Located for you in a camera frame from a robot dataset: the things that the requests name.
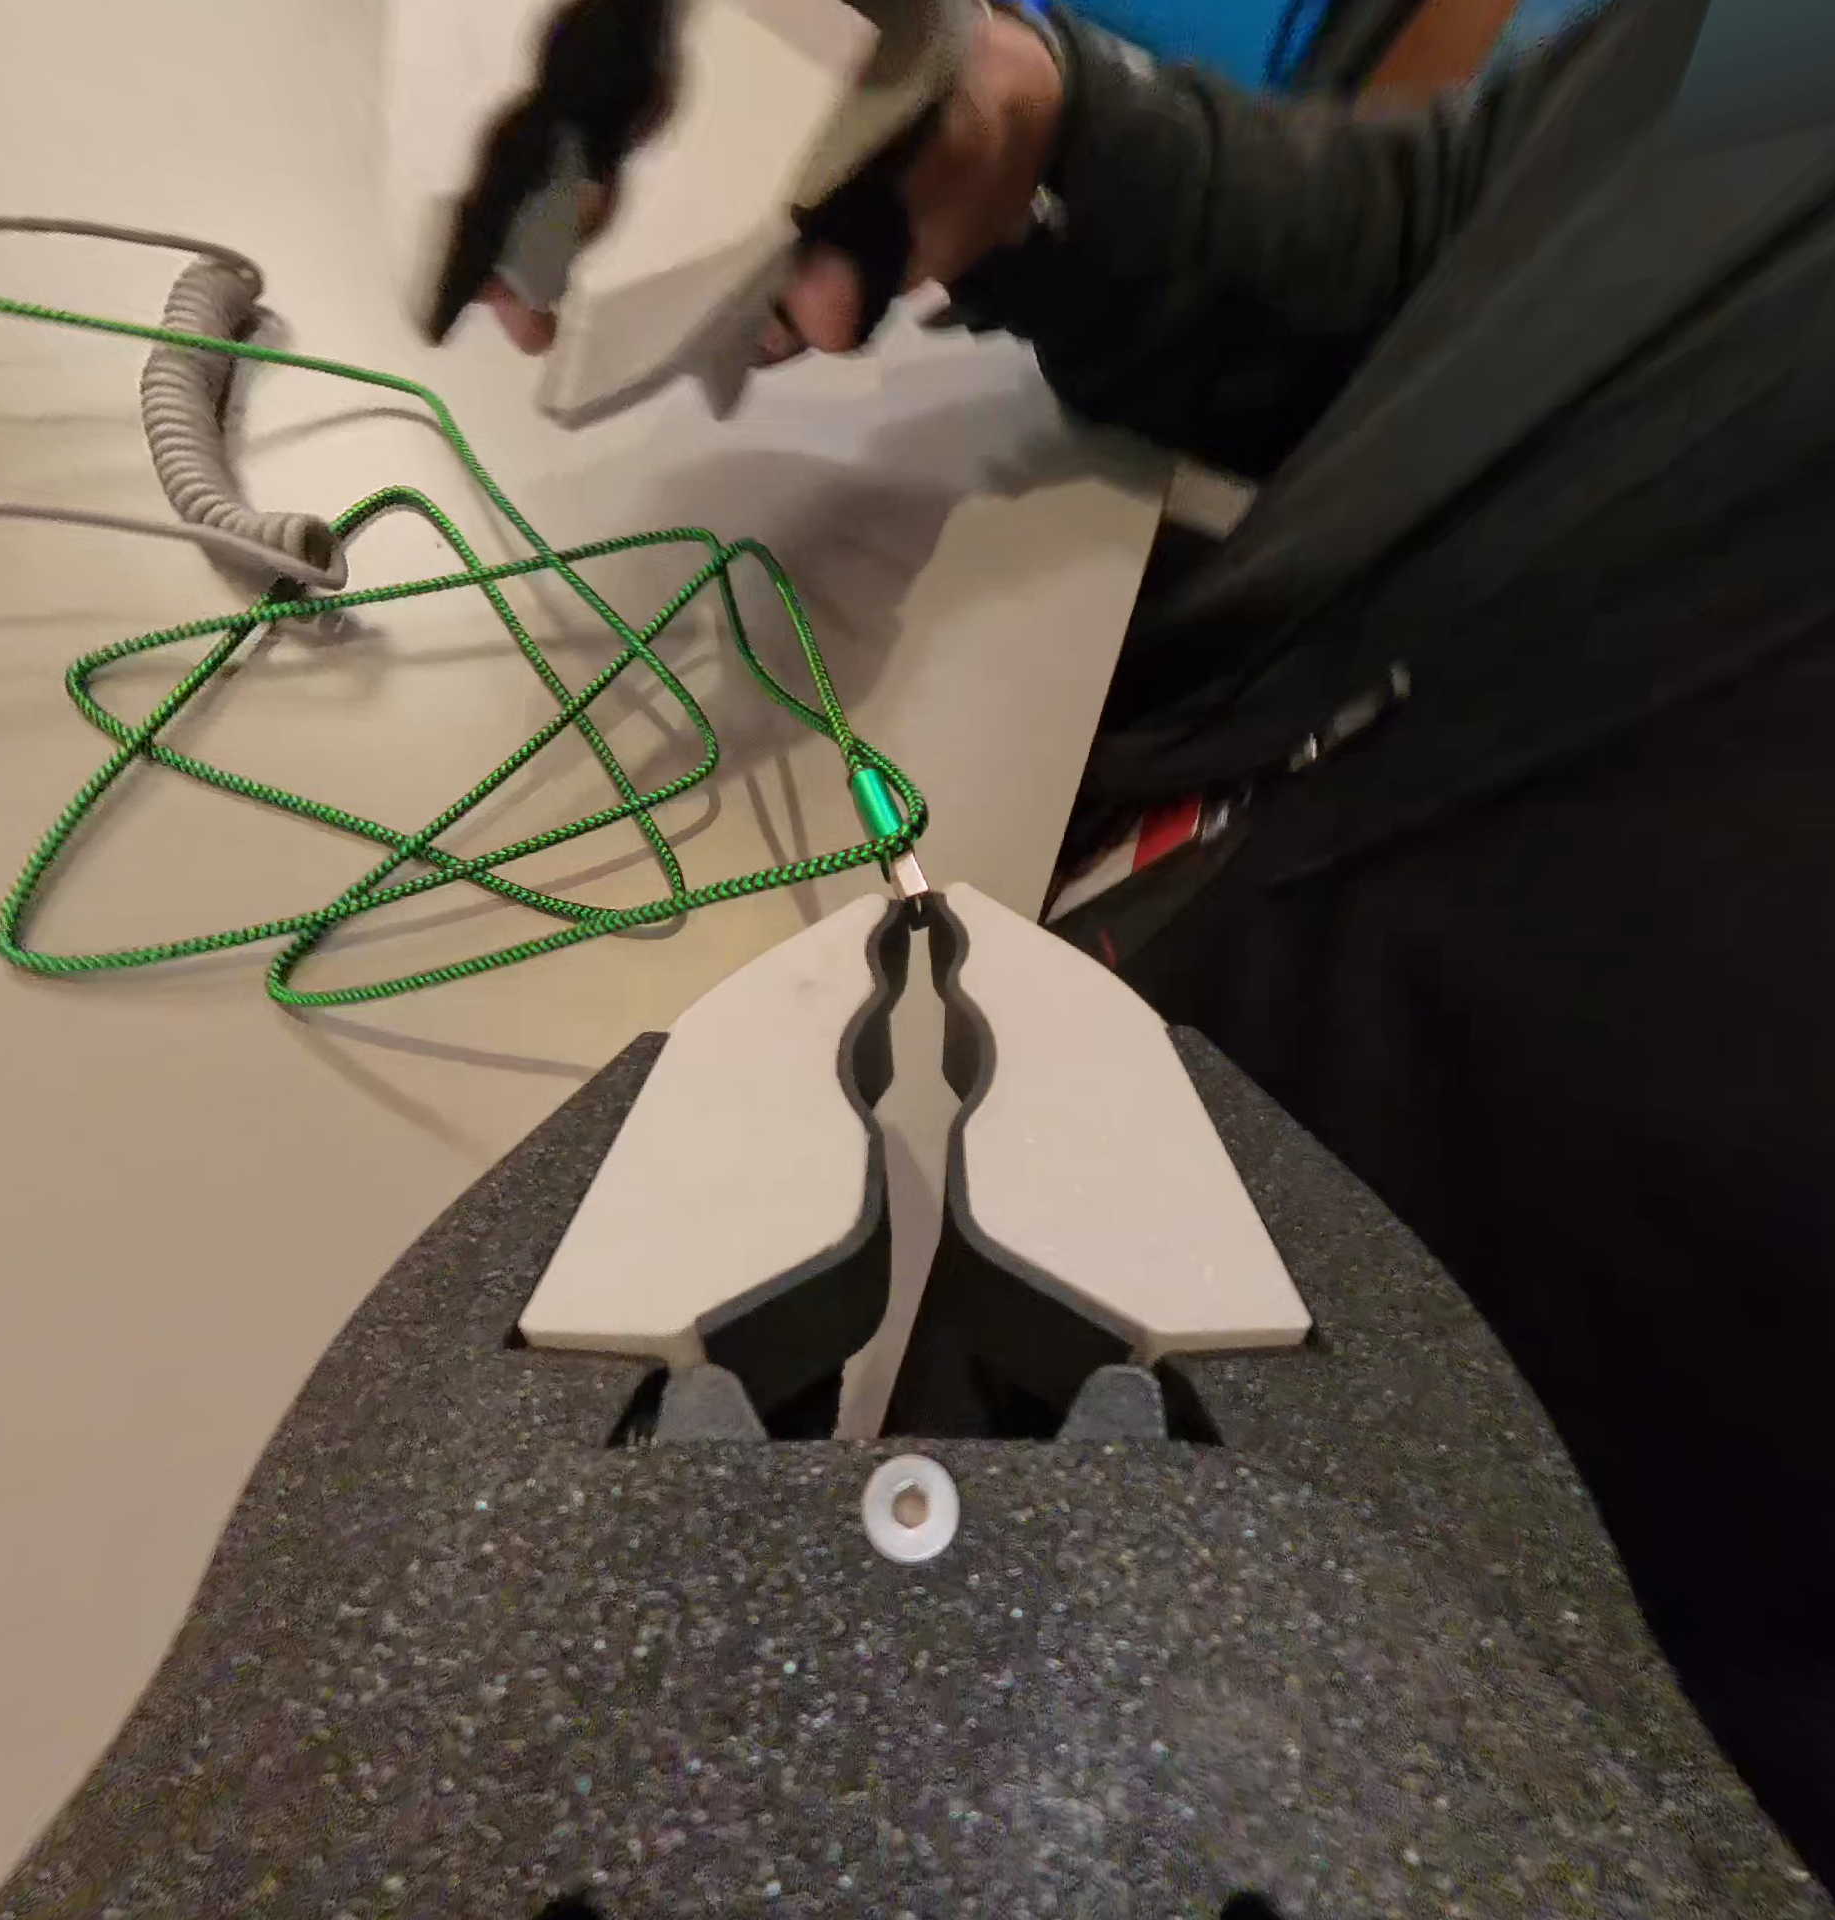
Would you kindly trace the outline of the red white card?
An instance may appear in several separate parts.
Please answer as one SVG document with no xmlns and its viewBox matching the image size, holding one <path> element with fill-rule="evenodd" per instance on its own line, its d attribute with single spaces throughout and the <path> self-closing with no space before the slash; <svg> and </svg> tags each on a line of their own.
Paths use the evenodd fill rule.
<svg viewBox="0 0 1835 1920">
<path fill-rule="evenodd" d="M 1073 825 L 1039 923 L 1122 973 L 1217 868 L 1231 818 L 1229 798 L 1193 794 Z"/>
</svg>

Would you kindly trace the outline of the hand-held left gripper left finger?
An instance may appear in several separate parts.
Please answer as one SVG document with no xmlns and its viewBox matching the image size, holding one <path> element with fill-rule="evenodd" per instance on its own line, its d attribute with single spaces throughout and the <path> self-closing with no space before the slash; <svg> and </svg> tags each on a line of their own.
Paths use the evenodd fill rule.
<svg viewBox="0 0 1835 1920">
<path fill-rule="evenodd" d="M 724 977 L 654 1068 L 520 1310 L 536 1351 L 839 1380 L 880 1326 L 888 1016 L 908 922 L 854 900 Z"/>
</svg>

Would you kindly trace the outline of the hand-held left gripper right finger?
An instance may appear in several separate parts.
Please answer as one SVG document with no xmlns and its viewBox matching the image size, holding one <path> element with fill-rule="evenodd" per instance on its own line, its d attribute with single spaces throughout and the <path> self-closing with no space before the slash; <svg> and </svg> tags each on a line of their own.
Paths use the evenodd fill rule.
<svg viewBox="0 0 1835 1920">
<path fill-rule="evenodd" d="M 1077 1396 L 1112 1364 L 1301 1345 L 1311 1310 L 1162 1016 L 967 884 L 932 909 L 959 1095 L 937 1280 L 977 1367 Z"/>
</svg>

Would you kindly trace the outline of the person's right hand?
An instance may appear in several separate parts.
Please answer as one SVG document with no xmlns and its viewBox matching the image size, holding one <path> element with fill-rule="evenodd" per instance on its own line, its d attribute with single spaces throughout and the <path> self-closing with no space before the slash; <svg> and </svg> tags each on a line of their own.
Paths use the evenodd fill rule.
<svg viewBox="0 0 1835 1920">
<path fill-rule="evenodd" d="M 895 178 L 905 240 L 895 291 L 955 284 L 1015 242 L 1049 167 L 1063 110 L 1063 74 L 1047 32 L 1015 8 L 985 8 L 971 30 L 923 143 Z M 842 355 L 878 328 L 854 248 L 801 240 L 753 348 L 753 366 L 807 353 Z"/>
</svg>

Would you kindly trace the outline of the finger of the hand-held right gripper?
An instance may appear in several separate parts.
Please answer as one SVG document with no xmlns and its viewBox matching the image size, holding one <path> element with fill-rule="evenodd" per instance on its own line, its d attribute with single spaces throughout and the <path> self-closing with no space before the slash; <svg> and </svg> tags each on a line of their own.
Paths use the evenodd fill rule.
<svg viewBox="0 0 1835 1920">
<path fill-rule="evenodd" d="M 680 21 L 670 2 L 571 2 L 549 18 L 527 83 L 441 201 L 423 284 L 429 346 L 471 307 L 501 313 L 520 346 L 551 343 L 577 255 L 676 104 Z"/>
<path fill-rule="evenodd" d="M 692 380 L 737 407 L 796 248 L 794 186 L 871 52 L 858 5 L 680 5 L 676 104 L 555 311 L 537 407 L 594 424 Z"/>
</svg>

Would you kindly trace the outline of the person's right forearm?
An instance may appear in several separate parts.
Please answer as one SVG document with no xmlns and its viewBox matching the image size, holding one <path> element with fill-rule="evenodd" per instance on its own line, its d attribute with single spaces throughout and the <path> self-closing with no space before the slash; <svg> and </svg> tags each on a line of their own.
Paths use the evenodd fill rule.
<svg viewBox="0 0 1835 1920">
<path fill-rule="evenodd" d="M 1030 19 L 1060 83 L 1022 224 L 948 284 L 1094 424 L 1259 482 L 1279 469 L 1471 219 L 1473 93 L 1358 114 Z"/>
</svg>

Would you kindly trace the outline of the person's torso black jacket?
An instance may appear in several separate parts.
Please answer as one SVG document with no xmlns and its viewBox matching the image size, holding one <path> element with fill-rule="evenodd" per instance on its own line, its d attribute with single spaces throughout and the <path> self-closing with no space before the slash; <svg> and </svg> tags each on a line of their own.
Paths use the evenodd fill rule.
<svg viewBox="0 0 1835 1920">
<path fill-rule="evenodd" d="M 1835 5 L 1605 5 L 1141 620 L 1127 962 L 1474 1298 L 1835 1900 Z"/>
</svg>

